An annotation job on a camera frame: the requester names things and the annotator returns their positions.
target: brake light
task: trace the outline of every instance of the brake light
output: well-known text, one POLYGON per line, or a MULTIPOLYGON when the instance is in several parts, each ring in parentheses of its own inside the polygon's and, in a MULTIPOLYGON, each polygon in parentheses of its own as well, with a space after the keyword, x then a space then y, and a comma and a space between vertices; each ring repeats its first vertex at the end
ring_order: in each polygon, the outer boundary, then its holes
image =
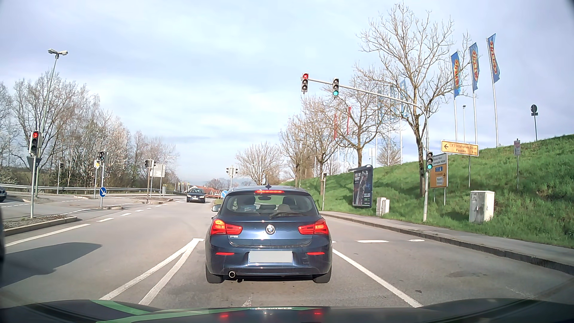
POLYGON ((282 194, 284 191, 279 190, 257 190, 255 194, 282 194))
POLYGON ((210 234, 240 234, 243 227, 240 225, 227 224, 220 219, 215 219, 211 224, 210 234))
POLYGON ((299 227, 301 234, 329 234, 329 228, 324 219, 320 219, 314 224, 301 225, 299 227))

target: rear window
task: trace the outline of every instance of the rear window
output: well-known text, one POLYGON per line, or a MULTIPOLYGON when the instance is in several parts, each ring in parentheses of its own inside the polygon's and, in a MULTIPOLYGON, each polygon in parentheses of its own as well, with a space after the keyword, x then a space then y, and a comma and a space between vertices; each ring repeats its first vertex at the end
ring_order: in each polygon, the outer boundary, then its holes
POLYGON ((225 197, 222 206, 223 215, 268 216, 276 212, 294 212, 306 216, 318 216, 313 198, 306 193, 284 192, 274 194, 256 194, 241 192, 225 197))

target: rear wiper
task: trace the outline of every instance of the rear wiper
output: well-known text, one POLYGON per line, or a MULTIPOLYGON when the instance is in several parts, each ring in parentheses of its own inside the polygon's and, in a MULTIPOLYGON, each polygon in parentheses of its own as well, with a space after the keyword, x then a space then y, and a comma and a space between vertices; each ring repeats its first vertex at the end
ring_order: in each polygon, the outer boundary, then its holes
POLYGON ((270 214, 269 217, 278 217, 278 216, 286 216, 287 214, 298 214, 298 215, 303 215, 302 213, 299 212, 295 212, 295 211, 278 211, 275 212, 273 214, 270 214))

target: blue bmw hatchback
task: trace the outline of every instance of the blue bmw hatchback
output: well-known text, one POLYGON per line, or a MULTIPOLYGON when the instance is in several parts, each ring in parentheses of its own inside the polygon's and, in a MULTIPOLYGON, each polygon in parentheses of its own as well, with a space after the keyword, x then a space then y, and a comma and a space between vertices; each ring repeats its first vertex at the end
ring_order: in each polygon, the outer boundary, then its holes
POLYGON ((295 278, 328 283, 331 235, 311 195, 290 186, 249 186, 215 205, 205 238, 205 276, 295 278))

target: grassy slope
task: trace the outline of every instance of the grassy slope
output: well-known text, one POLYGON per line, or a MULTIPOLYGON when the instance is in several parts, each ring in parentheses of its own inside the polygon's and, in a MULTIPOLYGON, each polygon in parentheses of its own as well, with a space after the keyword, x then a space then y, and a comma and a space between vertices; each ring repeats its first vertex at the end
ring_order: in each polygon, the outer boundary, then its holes
MULTIPOLYGON (((574 135, 524 143, 519 161, 517 192, 513 147, 481 150, 479 157, 471 159, 469 189, 468 157, 449 156, 447 203, 443 206, 443 189, 429 191, 426 224, 574 248, 574 135), (495 192, 491 221, 481 225, 468 222, 471 190, 495 192)), ((385 218, 421 222, 423 199, 418 197, 418 177, 416 162, 376 168, 373 205, 376 197, 386 197, 391 204, 385 218)), ((303 180, 301 186, 321 205, 318 178, 303 180)), ((352 173, 329 176, 326 190, 325 210, 375 215, 374 206, 351 206, 352 173)))

